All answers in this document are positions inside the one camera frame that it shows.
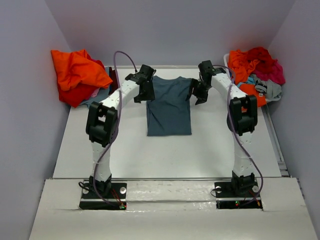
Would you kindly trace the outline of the blue-grey t shirt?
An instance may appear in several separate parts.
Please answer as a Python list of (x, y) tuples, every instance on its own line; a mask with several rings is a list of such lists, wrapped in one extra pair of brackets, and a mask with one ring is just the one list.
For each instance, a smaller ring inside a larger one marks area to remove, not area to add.
[(146, 102), (148, 137), (190, 136), (191, 109), (187, 100), (192, 80), (153, 77), (155, 100)]

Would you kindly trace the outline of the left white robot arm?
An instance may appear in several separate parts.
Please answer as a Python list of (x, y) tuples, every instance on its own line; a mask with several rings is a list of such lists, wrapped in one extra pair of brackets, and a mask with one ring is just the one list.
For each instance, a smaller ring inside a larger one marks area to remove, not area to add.
[(101, 102), (92, 102), (89, 107), (85, 132), (92, 146), (93, 169), (88, 186), (100, 198), (108, 196), (112, 187), (111, 146), (119, 133), (122, 109), (131, 100), (140, 104), (155, 99), (155, 73), (155, 69), (143, 64), (139, 71), (126, 76), (110, 96)]

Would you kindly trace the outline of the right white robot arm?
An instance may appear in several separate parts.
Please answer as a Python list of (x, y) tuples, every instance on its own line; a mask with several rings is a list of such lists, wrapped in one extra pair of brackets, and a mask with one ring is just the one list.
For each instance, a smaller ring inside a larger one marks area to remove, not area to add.
[(187, 100), (194, 96), (196, 105), (208, 100), (209, 90), (216, 89), (227, 106), (227, 127), (234, 140), (234, 165), (232, 177), (224, 186), (216, 187), (219, 193), (230, 192), (243, 196), (257, 185), (254, 164), (246, 149), (251, 143), (252, 133), (258, 123), (258, 100), (248, 95), (235, 84), (236, 74), (226, 66), (213, 65), (210, 60), (198, 65), (199, 78), (192, 79)]

